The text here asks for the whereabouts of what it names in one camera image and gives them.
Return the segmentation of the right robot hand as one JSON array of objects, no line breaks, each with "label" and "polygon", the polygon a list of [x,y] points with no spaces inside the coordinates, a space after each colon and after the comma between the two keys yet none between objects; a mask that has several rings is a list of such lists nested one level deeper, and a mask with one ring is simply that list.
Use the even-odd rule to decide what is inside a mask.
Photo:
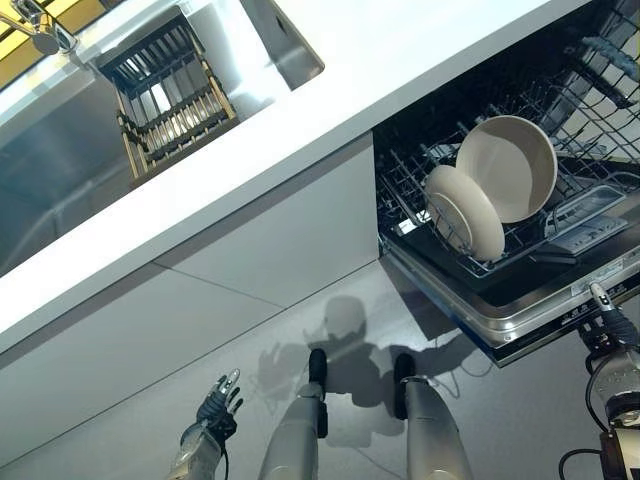
[{"label": "right robot hand", "polygon": [[601,319],[600,324],[594,318],[579,324],[579,336],[589,352],[598,356],[621,347],[638,347],[638,329],[614,305],[607,291],[596,282],[589,284],[589,291],[597,310],[595,315]]}]

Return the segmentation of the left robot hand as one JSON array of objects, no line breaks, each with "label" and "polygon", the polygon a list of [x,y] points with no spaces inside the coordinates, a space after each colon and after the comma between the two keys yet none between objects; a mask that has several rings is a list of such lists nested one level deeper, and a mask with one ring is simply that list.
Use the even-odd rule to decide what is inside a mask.
[{"label": "left robot hand", "polygon": [[239,396],[240,369],[223,374],[211,387],[196,411],[196,421],[213,427],[228,416],[234,416],[243,403]]}]

